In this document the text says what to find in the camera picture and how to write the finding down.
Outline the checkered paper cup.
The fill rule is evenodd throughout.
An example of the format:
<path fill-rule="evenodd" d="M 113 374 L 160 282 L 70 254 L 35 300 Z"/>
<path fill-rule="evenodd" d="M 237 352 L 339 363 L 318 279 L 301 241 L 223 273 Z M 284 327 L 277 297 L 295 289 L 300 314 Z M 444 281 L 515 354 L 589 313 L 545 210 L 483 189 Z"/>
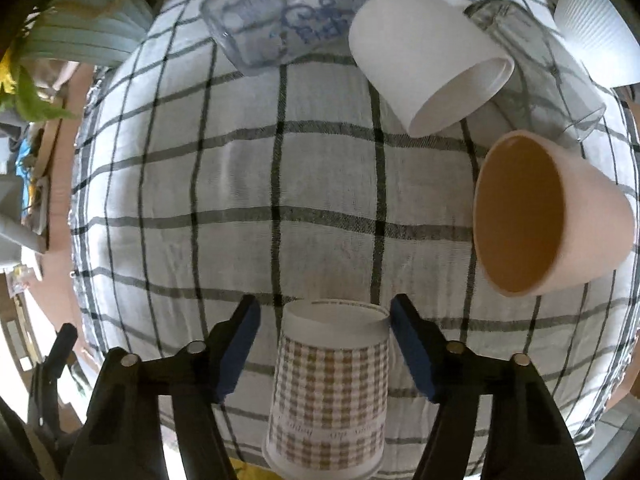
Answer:
<path fill-rule="evenodd" d="M 262 452 L 283 479 L 370 479 L 383 460 L 390 315 L 295 300 L 283 310 Z"/>

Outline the pink plastic cup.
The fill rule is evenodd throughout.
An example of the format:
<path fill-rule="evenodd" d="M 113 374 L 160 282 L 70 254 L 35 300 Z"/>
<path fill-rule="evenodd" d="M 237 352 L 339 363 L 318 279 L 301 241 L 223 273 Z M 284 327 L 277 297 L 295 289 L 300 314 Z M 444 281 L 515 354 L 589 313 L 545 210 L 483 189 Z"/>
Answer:
<path fill-rule="evenodd" d="M 634 244 L 620 188 L 579 155 L 524 130 L 489 150 L 475 188 L 473 236 L 487 281 L 539 296 L 617 269 Z"/>

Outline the grey transparent cup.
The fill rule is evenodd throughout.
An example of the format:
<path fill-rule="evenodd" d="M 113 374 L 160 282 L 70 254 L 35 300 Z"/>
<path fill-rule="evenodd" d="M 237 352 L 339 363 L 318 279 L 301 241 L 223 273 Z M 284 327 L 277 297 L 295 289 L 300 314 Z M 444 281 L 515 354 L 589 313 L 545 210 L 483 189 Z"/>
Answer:
<path fill-rule="evenodd" d="M 492 98 L 510 126 L 564 148 L 584 142 L 606 105 L 562 42 L 512 0 L 480 0 L 465 15 L 513 58 L 512 76 Z"/>

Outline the white plastic cup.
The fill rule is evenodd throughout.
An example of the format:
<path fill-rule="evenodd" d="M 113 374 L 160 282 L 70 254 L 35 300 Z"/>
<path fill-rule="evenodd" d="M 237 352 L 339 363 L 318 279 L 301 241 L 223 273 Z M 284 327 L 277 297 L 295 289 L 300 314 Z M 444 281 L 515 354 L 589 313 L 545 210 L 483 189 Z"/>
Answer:
<path fill-rule="evenodd" d="M 413 138 L 468 117 L 503 88 L 515 66 L 444 0 L 368 0 L 348 42 L 357 66 Z"/>

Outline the clear cup blue print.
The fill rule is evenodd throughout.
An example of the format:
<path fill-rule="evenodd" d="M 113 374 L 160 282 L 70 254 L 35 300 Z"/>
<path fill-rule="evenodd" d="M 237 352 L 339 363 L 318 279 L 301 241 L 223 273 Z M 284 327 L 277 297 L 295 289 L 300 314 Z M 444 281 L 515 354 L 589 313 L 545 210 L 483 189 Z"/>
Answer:
<path fill-rule="evenodd" d="M 245 75 L 288 64 L 345 37 L 367 0 L 205 0 L 217 47 Z"/>

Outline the plaid tablecloth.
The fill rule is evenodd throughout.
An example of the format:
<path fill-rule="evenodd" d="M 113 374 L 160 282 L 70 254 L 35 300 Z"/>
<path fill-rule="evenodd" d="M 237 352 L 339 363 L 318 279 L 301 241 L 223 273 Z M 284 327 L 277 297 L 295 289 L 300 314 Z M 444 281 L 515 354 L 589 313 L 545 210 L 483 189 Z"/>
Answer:
<path fill-rule="evenodd" d="M 93 354 L 171 356 L 254 295 L 262 324 L 215 415 L 229 454 L 259 466 L 284 304 L 403 292 L 477 353 L 529 354 L 587 452 L 636 341 L 638 255 L 579 287 L 499 295 L 471 231 L 480 164 L 509 129 L 495 107 L 410 138 L 344 44 L 247 77 L 203 1 L 164 0 L 76 140 L 73 285 Z"/>

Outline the yellow sunflower bouquet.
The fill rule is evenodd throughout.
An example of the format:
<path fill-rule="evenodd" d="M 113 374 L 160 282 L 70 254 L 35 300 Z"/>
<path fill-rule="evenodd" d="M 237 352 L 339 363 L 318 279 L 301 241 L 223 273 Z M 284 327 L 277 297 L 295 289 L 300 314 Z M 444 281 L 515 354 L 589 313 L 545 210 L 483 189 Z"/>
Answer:
<path fill-rule="evenodd" d="M 23 58 L 14 42 L 1 60 L 2 112 L 14 110 L 25 122 L 74 118 L 54 99 L 77 66 L 76 62 L 55 58 Z"/>

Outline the light blue ribbed vase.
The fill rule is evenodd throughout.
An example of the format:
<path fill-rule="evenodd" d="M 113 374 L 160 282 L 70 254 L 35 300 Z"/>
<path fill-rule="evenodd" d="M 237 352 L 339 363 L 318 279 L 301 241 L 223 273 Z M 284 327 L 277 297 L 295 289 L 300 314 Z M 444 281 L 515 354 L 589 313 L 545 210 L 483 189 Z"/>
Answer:
<path fill-rule="evenodd" d="M 137 50 L 153 21 L 145 0 L 50 0 L 27 26 L 21 54 L 116 67 Z"/>

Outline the white plant pot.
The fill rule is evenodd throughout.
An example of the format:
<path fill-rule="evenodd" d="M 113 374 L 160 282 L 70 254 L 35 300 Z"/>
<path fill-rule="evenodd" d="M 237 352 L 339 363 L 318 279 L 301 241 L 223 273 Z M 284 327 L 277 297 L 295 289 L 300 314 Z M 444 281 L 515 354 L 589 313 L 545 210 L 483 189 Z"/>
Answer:
<path fill-rule="evenodd" d="M 610 0 L 558 0 L 554 20 L 597 84 L 638 84 L 639 43 Z"/>

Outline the black handheld gripper frame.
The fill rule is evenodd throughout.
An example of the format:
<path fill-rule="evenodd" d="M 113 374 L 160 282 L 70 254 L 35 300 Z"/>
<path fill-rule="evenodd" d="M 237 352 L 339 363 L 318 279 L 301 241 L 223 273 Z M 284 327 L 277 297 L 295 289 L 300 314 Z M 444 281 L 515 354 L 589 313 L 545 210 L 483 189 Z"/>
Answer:
<path fill-rule="evenodd" d="M 30 383 L 27 419 L 1 404 L 1 477 L 3 479 L 89 479 L 81 469 L 75 445 L 80 431 L 61 426 L 58 380 L 78 338 L 76 327 L 65 323 Z"/>

